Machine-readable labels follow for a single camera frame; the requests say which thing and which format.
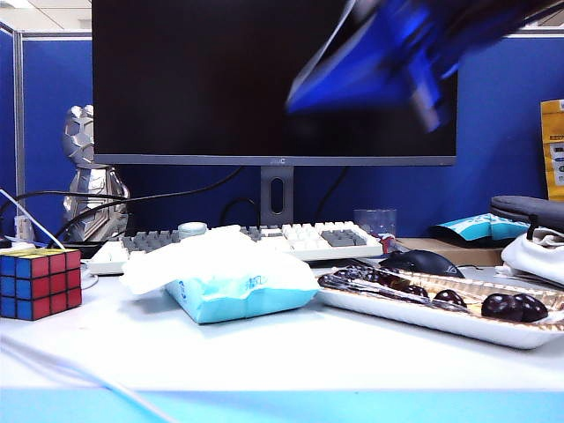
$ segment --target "tissue pack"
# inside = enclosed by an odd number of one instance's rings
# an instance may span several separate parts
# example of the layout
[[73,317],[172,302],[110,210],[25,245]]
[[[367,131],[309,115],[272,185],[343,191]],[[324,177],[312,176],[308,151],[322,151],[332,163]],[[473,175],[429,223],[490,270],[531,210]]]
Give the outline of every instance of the tissue pack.
[[122,282],[133,293],[164,286],[196,323],[299,308],[319,290],[307,264],[256,245],[236,228],[186,238],[130,260],[123,270]]

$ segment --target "blue cubicle partition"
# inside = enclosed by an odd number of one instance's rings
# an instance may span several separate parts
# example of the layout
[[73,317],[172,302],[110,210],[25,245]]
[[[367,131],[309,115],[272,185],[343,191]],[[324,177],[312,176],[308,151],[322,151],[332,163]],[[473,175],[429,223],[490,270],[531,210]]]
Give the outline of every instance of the blue cubicle partition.
[[[13,52],[12,33],[0,28],[0,188],[11,193],[16,190]],[[5,221],[14,215],[8,211]]]
[[[91,42],[24,41],[26,190],[66,189],[72,164],[60,146],[64,114],[92,101]],[[507,38],[468,56],[459,73],[457,161],[452,167],[353,167],[321,219],[352,219],[355,208],[395,207],[398,234],[424,236],[429,226],[488,211],[496,195],[545,197],[539,102],[564,98],[564,38]],[[127,122],[127,110],[123,110]],[[119,167],[134,196],[199,188],[234,167]],[[312,221],[338,167],[295,169],[294,220]],[[216,226],[237,197],[258,202],[258,168],[186,198],[131,207],[137,226],[169,228],[203,220]],[[45,225],[61,222],[61,198],[28,202]],[[253,224],[249,204],[227,223]]]
[[[88,37],[23,39],[26,192],[69,188],[75,170],[63,154],[61,137],[67,110],[93,102],[91,46]],[[62,201],[35,197],[26,206],[56,231],[62,224]]]

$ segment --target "white tray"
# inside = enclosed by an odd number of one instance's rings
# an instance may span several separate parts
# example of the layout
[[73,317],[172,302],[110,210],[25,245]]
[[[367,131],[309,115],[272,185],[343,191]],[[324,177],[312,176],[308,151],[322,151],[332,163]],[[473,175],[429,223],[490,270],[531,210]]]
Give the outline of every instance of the white tray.
[[[564,293],[555,291],[529,290],[469,279],[430,277],[428,275],[417,274],[413,274],[413,276],[421,278],[421,283],[416,285],[425,287],[425,279],[429,278],[432,279],[434,283],[437,281],[443,282],[445,288],[450,287],[455,289],[455,291],[459,292],[463,297],[464,289],[460,286],[466,288],[466,291],[471,292],[473,295],[481,293],[487,296],[493,292],[530,293],[540,300],[550,299],[549,303],[545,302],[549,312],[559,312],[564,308]],[[360,313],[377,315],[399,322],[417,324],[431,329],[443,330],[457,335],[515,348],[536,348],[564,336],[564,322],[504,322],[479,315],[453,312],[440,308],[430,308],[420,304],[329,288],[322,288],[316,298],[322,303],[332,307],[346,308]]]

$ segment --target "ceiling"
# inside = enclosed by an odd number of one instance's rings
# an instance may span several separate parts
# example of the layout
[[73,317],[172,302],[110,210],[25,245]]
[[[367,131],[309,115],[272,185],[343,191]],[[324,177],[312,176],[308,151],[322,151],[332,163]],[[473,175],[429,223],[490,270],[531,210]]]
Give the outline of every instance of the ceiling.
[[[0,0],[0,22],[22,31],[90,30],[91,9],[92,0]],[[560,11],[533,26],[563,25]]]

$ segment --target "white keyboard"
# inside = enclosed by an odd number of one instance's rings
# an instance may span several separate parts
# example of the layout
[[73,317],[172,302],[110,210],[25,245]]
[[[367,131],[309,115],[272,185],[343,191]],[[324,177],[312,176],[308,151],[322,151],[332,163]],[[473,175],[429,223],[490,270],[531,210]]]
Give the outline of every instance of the white keyboard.
[[[283,251],[303,260],[337,260],[380,256],[382,244],[352,222],[327,222],[311,225],[241,227],[241,232],[267,249]],[[151,231],[134,237],[107,241],[87,262],[90,273],[122,273],[122,266],[135,255],[143,255],[171,242],[178,242],[177,231]]]

